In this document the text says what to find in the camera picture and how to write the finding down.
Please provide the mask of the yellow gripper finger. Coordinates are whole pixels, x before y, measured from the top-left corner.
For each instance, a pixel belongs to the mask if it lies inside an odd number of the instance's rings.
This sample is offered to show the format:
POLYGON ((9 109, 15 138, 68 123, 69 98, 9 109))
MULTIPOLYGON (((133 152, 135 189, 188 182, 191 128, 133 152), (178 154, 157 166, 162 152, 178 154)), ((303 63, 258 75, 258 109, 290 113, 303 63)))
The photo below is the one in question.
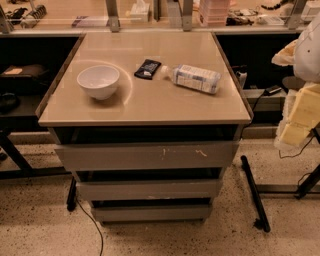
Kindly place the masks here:
POLYGON ((301 146, 320 123, 320 84, 306 82, 298 91, 290 89, 285 98, 274 145, 278 149, 301 146))

